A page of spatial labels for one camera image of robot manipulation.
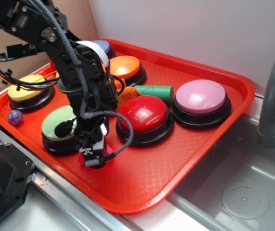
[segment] purple ball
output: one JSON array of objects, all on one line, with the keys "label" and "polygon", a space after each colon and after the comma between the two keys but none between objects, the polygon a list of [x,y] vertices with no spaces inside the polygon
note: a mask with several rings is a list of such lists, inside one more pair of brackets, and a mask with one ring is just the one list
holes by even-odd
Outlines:
[{"label": "purple ball", "polygon": [[7,119],[10,124],[19,125],[24,120],[24,116],[20,111],[12,110],[9,112]]}]

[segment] green object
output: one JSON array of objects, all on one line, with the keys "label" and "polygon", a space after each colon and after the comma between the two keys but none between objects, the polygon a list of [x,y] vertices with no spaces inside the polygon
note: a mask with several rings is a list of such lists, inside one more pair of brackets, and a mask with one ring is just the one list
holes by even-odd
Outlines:
[{"label": "green object", "polygon": [[142,95],[157,96],[164,103],[171,104],[174,98],[174,88],[172,86],[135,86]]}]

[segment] sink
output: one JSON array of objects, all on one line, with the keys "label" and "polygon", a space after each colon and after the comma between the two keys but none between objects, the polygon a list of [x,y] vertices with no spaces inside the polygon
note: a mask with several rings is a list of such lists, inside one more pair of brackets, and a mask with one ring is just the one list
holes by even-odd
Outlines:
[{"label": "sink", "polygon": [[257,145],[257,127],[241,116],[169,200],[210,230],[275,230],[275,148]]}]

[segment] red tray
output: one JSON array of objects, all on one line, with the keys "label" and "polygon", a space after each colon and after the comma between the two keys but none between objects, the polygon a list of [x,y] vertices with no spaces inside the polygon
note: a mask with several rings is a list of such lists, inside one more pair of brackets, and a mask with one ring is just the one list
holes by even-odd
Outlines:
[{"label": "red tray", "polygon": [[[223,85],[231,102],[232,113],[217,127],[191,130],[175,124],[172,134],[153,147],[129,147],[104,168],[92,169],[81,165],[78,155],[53,156],[42,144],[41,124],[53,110],[68,105],[66,95],[57,87],[53,100],[45,107],[24,113],[24,121],[12,126],[6,117],[11,111],[8,95],[0,96],[0,125],[27,146],[35,155],[71,182],[106,210],[116,214],[134,214],[149,209],[164,200],[185,175],[198,163],[214,143],[231,127],[251,104],[255,96],[252,83],[243,76],[183,59],[146,50],[119,41],[108,40],[118,55],[140,59],[147,72],[145,85],[173,86],[194,79],[210,79]],[[47,66],[38,74],[51,72]],[[115,118],[106,142],[118,150],[123,143],[115,132]]]}]

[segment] white wall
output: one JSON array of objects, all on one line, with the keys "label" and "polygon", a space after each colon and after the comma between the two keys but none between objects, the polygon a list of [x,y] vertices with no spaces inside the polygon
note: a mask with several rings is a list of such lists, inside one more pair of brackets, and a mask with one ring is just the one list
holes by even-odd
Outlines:
[{"label": "white wall", "polygon": [[99,38],[251,79],[263,93],[275,59],[275,0],[89,0]]}]

